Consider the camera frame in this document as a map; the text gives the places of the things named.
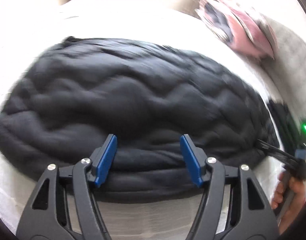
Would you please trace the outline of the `pink grey folded quilt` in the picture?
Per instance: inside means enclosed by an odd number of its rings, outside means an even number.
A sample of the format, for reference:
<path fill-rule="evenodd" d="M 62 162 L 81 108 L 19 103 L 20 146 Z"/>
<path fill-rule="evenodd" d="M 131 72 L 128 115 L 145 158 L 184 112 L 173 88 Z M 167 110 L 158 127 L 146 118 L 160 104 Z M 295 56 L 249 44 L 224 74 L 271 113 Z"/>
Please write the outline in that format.
<path fill-rule="evenodd" d="M 195 9 L 195 12 L 223 43 L 230 44 L 233 41 L 233 33 L 225 15 L 225 12 L 229 11 L 224 5 L 216 0 L 200 0 L 199 8 Z"/>

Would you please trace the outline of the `white lace bedspread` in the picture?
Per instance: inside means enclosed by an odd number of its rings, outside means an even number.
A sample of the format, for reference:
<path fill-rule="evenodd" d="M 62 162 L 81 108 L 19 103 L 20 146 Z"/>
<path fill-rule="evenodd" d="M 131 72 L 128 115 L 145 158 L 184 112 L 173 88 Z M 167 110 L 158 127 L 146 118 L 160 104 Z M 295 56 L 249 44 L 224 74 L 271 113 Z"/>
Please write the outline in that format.
<path fill-rule="evenodd" d="M 0 111 L 16 81 L 38 56 L 64 38 L 125 38 L 203 54 L 251 85 L 263 98 L 280 98 L 267 73 L 234 53 L 197 18 L 172 9 L 119 10 L 111 0 L 72 0 L 64 5 L 15 9 L 0 1 Z M 192 224 L 200 196 L 147 204 L 103 205 L 115 236 L 182 235 Z"/>

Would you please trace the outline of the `folded black garment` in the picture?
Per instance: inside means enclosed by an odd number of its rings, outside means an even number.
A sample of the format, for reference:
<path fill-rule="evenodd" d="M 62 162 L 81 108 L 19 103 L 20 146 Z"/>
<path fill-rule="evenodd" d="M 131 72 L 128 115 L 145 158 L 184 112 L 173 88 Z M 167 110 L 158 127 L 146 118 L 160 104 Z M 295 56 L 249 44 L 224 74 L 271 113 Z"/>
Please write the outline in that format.
<path fill-rule="evenodd" d="M 269 99 L 267 107 L 273 117 L 285 152 L 294 155 L 299 146 L 300 133 L 288 105 Z"/>

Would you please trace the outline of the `grey quilted headboard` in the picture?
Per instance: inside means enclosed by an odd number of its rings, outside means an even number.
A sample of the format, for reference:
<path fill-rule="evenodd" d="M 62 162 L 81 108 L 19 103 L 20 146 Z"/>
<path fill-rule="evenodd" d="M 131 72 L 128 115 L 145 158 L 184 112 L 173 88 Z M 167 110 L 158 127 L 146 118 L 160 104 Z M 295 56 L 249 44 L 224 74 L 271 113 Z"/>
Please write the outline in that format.
<path fill-rule="evenodd" d="M 267 20 L 277 40 L 274 60 L 262 61 L 283 101 L 297 117 L 306 117 L 306 43 L 283 24 Z"/>

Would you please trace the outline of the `black quilted puffer jacket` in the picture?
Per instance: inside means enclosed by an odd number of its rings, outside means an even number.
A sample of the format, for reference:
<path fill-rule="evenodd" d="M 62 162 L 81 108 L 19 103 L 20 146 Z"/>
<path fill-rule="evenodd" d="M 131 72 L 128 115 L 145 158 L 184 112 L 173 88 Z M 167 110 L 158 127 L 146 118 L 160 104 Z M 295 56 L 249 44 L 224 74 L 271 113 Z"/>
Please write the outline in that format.
<path fill-rule="evenodd" d="M 0 151 L 35 180 L 48 164 L 88 157 L 109 134 L 118 149 L 98 195 L 112 201 L 198 194 L 183 134 L 235 167 L 264 159 L 257 140 L 279 145 L 260 94 L 218 62 L 117 38 L 68 37 L 48 48 L 0 112 Z"/>

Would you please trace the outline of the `pink grey velvet pillow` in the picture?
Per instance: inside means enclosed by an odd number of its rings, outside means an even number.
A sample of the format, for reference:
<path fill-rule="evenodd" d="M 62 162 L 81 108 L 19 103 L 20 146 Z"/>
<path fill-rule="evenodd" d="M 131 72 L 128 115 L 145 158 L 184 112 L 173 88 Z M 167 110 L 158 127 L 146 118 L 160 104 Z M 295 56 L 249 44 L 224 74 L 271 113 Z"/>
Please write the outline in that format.
<path fill-rule="evenodd" d="M 243 6 L 231 0 L 217 1 L 226 5 L 235 15 L 253 47 L 263 53 L 263 57 L 274 59 L 278 51 L 277 39 L 265 16 L 252 7 Z"/>

